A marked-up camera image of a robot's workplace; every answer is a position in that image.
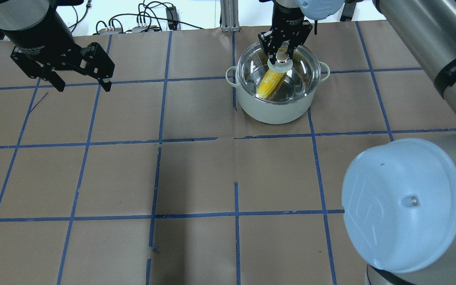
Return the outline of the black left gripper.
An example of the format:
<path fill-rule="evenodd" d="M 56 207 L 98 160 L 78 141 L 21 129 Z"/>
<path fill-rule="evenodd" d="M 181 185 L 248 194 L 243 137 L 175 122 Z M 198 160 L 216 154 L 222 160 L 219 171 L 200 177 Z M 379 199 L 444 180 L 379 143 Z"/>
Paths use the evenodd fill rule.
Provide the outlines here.
<path fill-rule="evenodd" d="M 73 44 L 69 47 L 41 45 L 29 48 L 16 44 L 10 58 L 27 77 L 47 81 L 58 92 L 65 90 L 66 83 L 58 75 L 62 71 L 90 76 L 105 92 L 112 88 L 115 63 L 99 43 L 90 43 L 87 47 Z"/>

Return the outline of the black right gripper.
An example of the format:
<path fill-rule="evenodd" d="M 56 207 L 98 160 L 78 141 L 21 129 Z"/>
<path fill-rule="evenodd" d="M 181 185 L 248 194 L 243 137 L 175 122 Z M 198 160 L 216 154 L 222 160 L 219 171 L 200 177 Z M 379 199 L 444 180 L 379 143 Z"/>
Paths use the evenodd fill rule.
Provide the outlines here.
<path fill-rule="evenodd" d="M 298 46 L 303 45 L 313 26 L 305 19 L 301 9 L 293 0 L 272 0 L 272 24 L 269 31 L 258 34 L 259 44 L 271 64 L 275 64 L 276 55 L 283 43 L 287 43 L 287 54 L 293 59 Z"/>

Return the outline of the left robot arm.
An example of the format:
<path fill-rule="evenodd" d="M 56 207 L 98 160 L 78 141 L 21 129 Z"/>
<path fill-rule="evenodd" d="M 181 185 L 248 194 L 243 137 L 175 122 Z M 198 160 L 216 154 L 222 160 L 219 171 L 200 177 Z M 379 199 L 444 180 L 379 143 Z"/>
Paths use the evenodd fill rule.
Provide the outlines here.
<path fill-rule="evenodd" d="M 114 62 L 99 43 L 79 46 L 56 11 L 56 0 L 0 0 L 0 30 L 14 43 L 11 59 L 31 79 L 65 89 L 58 71 L 90 76 L 109 92 Z"/>

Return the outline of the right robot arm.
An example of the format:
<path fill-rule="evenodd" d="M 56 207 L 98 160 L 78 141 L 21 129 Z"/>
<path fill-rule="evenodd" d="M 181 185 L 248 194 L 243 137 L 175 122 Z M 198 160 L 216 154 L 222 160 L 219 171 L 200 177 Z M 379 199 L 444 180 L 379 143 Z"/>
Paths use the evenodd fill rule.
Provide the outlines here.
<path fill-rule="evenodd" d="M 456 0 L 373 4 L 456 115 Z M 456 285 L 456 133 L 363 151 L 344 175 L 342 206 L 366 285 Z"/>

